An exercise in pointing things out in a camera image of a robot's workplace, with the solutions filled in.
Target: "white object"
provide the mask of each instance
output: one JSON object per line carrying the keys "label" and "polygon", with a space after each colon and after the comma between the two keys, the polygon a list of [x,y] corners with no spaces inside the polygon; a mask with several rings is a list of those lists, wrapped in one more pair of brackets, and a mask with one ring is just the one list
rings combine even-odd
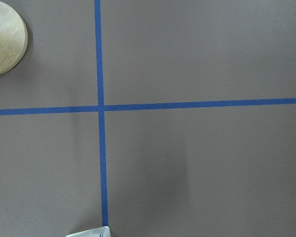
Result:
{"label": "white object", "polygon": [[20,15],[0,1],[0,74],[12,69],[23,57],[28,32]]}
{"label": "white object", "polygon": [[66,237],[111,237],[111,233],[110,233],[109,227],[104,226],[104,227],[68,235]]}

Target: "blue line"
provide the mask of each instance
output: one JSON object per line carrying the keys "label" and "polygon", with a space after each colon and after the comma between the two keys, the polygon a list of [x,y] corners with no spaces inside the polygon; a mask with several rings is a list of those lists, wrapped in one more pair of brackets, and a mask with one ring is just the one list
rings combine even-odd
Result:
{"label": "blue line", "polygon": [[107,186],[107,162],[105,144],[105,107],[104,107],[104,83],[102,61],[102,33],[101,33],[101,1],[94,0],[95,13],[95,40],[97,58],[97,82],[99,104],[99,143],[100,143],[100,175],[101,175],[101,200],[102,200],[102,225],[109,225],[108,212],[108,186]]}
{"label": "blue line", "polygon": [[98,106],[49,107],[0,110],[0,116],[97,112]]}
{"label": "blue line", "polygon": [[105,111],[164,110],[164,109],[184,109],[184,108],[254,106],[254,105],[285,105],[285,104],[296,104],[296,98],[260,99],[260,100],[223,100],[223,101],[179,102],[179,103],[157,103],[157,104],[130,104],[130,105],[105,105]]}

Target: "white paper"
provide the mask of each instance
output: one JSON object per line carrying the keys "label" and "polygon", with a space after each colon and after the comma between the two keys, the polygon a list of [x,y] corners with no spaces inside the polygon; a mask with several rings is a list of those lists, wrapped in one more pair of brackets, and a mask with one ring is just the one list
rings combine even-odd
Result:
{"label": "white paper", "polygon": [[82,231],[79,233],[71,234],[66,237],[111,237],[110,229],[108,226]]}

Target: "wooden disc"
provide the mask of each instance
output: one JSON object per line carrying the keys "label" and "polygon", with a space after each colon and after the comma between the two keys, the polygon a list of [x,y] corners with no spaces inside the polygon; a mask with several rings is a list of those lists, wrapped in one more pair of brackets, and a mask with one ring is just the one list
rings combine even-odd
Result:
{"label": "wooden disc", "polygon": [[23,57],[28,32],[20,15],[0,2],[0,74],[12,69]]}

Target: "horizontal blue line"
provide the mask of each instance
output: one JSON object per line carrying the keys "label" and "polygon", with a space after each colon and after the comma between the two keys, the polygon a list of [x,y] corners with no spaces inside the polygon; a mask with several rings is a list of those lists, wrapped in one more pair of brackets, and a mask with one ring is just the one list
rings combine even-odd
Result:
{"label": "horizontal blue line", "polygon": [[205,107],[227,106],[253,106],[253,105],[285,105],[296,104],[296,98],[260,99],[260,100],[223,100],[204,102],[179,102],[157,104],[130,104],[130,105],[105,105],[105,111],[129,111],[129,110],[164,110]]}
{"label": "horizontal blue line", "polygon": [[5,116],[5,115],[37,115],[37,114],[82,113],[82,112],[97,112],[98,110],[99,110],[98,106],[6,109],[6,110],[0,110],[0,116]]}

